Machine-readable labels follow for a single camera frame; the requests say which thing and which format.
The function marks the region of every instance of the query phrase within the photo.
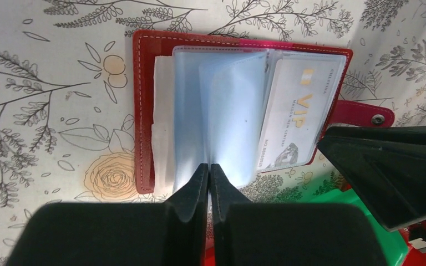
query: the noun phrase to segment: metal snap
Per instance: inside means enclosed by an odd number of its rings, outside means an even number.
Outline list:
[[[372,117],[372,124],[375,126],[381,126],[384,123],[384,116],[374,115]]]

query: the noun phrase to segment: green plastic container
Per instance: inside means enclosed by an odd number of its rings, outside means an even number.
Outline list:
[[[360,208],[365,216],[367,216],[378,241],[383,249],[384,256],[388,265],[401,265],[405,256],[409,252],[403,237],[398,231],[388,232],[379,225],[376,219],[371,215],[365,204],[360,200],[354,190],[342,192],[340,190],[332,190],[320,196],[311,199],[311,203],[349,203]]]

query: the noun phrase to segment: orange flower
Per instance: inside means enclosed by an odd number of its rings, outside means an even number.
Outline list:
[[[134,155],[117,152],[100,156],[85,172],[84,185],[101,201],[136,198]]]

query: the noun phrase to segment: red wallet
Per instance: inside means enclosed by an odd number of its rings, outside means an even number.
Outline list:
[[[172,55],[173,48],[180,45],[215,47],[255,47],[301,52],[339,54],[346,59],[345,69],[339,82],[332,107],[323,127],[321,137],[328,125],[344,123],[365,127],[390,127],[394,114],[387,108],[338,100],[342,81],[352,50],[322,47],[310,44],[285,43],[269,40],[250,40],[209,35],[196,35],[157,30],[138,30],[133,35],[133,69],[135,100],[135,165],[136,187],[141,194],[154,190],[154,161],[151,149],[151,125],[154,107],[154,61],[155,57]]]

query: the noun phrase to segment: tablecloth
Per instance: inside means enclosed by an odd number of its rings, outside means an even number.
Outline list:
[[[0,265],[44,204],[169,196],[135,189],[137,29],[349,47],[341,98],[426,125],[426,0],[0,0]],[[341,182],[318,154],[242,192],[302,200]]]

